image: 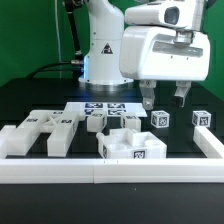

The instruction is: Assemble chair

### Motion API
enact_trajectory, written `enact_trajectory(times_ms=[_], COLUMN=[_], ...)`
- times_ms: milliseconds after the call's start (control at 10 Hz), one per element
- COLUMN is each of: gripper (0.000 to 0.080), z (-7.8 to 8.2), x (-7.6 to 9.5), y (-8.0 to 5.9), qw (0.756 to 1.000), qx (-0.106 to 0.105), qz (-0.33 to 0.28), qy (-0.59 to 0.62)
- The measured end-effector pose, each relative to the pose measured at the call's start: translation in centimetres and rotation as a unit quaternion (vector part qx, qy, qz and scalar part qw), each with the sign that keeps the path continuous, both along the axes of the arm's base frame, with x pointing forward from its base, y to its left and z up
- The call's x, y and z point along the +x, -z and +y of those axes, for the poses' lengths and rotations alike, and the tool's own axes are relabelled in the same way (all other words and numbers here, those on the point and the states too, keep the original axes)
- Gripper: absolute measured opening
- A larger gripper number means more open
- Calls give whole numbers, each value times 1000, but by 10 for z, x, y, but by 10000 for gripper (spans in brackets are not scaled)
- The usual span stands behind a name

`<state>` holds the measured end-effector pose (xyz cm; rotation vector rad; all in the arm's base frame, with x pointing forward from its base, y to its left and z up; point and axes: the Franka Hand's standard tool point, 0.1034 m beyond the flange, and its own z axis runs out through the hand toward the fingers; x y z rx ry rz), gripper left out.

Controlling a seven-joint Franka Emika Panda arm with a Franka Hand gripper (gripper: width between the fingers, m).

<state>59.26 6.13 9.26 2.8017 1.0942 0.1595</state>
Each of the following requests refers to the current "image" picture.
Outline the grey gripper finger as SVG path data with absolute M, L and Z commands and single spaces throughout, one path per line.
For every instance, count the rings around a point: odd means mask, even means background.
M 172 98 L 172 103 L 176 107 L 183 107 L 185 104 L 186 96 L 191 88 L 190 81 L 177 81 L 176 91 Z
M 156 82 L 154 80 L 141 80 L 139 88 L 143 97 L 143 108 L 152 110 L 154 107 Z

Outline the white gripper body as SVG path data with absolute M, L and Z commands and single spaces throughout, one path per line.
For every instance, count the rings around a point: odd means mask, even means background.
M 119 69 L 134 80 L 203 81 L 209 70 L 210 43 L 200 32 L 190 45 L 174 42 L 176 32 L 130 26 L 122 37 Z

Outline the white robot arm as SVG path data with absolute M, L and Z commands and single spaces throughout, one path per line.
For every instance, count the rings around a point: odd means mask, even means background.
M 124 12 L 108 0 L 84 0 L 90 21 L 90 50 L 81 85 L 98 91 L 135 81 L 143 107 L 154 107 L 159 81 L 174 81 L 173 104 L 182 107 L 194 81 L 206 79 L 210 42 L 203 33 L 205 11 L 217 0 L 136 0 Z

